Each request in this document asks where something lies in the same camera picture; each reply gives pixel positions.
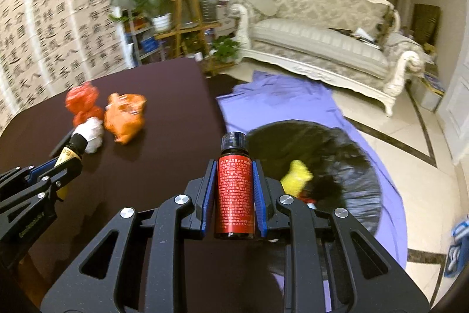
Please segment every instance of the sofa armrest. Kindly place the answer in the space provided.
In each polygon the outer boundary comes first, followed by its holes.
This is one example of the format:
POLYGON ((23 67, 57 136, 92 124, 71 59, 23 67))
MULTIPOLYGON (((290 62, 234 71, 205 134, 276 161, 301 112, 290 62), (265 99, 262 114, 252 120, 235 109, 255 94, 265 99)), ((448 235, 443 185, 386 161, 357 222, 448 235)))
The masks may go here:
POLYGON ((251 48, 249 27, 277 13, 277 5, 272 0, 229 0, 227 9, 229 16, 239 19, 236 40, 245 49, 251 48))
POLYGON ((396 32, 389 34, 383 52, 389 61, 383 92, 396 97, 404 89, 406 72, 423 72, 425 53, 418 43, 396 32))

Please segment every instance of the yellow label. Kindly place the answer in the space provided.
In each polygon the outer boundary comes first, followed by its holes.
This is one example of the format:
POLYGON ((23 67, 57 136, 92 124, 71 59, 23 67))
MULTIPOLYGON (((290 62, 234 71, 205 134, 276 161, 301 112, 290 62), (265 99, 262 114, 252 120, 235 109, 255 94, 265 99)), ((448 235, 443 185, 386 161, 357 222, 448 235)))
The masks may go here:
MULTIPOLYGON (((65 162, 67 159, 70 159, 73 157, 78 158, 81 161, 81 158, 74 151, 70 150, 67 147, 63 148, 62 153, 60 153, 59 158, 57 159, 57 162, 55 163, 54 167, 57 165, 60 165, 62 162, 65 162)), ((57 190, 57 196, 61 200, 64 200, 68 192, 69 191, 67 189, 67 186, 64 186, 61 189, 57 190)))
POLYGON ((59 158, 57 159, 57 162, 55 163, 54 167, 57 165, 60 165, 62 162, 65 162, 67 159, 70 159, 73 157, 81 160, 78 154, 75 154, 74 151, 70 150, 69 148, 63 148, 62 153, 60 153, 59 158))

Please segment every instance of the orange plastic bag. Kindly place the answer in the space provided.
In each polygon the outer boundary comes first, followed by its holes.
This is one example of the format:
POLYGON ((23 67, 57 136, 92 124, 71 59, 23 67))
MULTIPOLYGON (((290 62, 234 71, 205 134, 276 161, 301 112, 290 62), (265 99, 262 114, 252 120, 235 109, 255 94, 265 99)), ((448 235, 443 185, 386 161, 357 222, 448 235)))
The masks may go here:
POLYGON ((142 95, 112 93, 107 98, 104 127, 115 136, 115 141, 126 144, 143 128, 143 109, 146 98, 142 95))
POLYGON ((85 123, 90 117, 103 119, 103 110, 95 105, 98 96, 98 88, 92 86, 89 82, 74 87, 67 93, 65 107, 75 115, 73 126, 77 127, 85 123))

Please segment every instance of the tile floor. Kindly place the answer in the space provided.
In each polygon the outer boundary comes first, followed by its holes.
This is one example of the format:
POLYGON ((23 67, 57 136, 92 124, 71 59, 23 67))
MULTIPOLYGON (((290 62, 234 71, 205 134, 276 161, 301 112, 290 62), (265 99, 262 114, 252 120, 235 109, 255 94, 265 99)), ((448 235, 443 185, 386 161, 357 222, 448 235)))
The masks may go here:
MULTIPOLYGON (((246 58, 224 73, 251 82, 255 70, 293 75, 275 65, 246 58)), ((334 88, 333 97, 345 117, 395 138, 426 156, 430 155, 419 118, 406 91, 398 97, 391 118, 386 117, 380 102, 353 91, 334 88)), ((463 211, 461 207, 456 173, 437 119, 428 110, 419 107, 419 111, 433 147, 436 166, 374 136, 361 134, 379 155, 402 195, 408 247, 446 254, 451 243, 451 228, 469 211, 463 211)), ((443 278, 437 285, 440 269, 437 264, 408 262, 406 271, 429 301, 436 297, 436 302, 453 281, 443 278)))

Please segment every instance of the bottle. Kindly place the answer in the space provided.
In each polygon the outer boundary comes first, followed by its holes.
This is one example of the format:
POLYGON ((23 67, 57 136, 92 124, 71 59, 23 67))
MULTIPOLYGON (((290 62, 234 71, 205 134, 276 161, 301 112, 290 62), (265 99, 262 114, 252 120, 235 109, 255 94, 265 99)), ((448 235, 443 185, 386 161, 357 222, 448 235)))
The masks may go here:
POLYGON ((252 162, 244 133, 224 135, 217 178, 215 237, 252 239, 255 230, 252 162))
MULTIPOLYGON (((85 137, 83 137, 79 133, 73 134, 70 138, 69 143, 65 145, 62 149, 62 152, 60 153, 59 158, 57 159, 57 162, 55 163, 54 167, 73 157, 78 158, 81 161, 81 157, 85 152, 86 145, 88 145, 88 141, 85 137)), ((67 186, 64 186, 57 190, 57 196, 61 200, 64 200, 68 192, 69 191, 67 189, 67 186)))

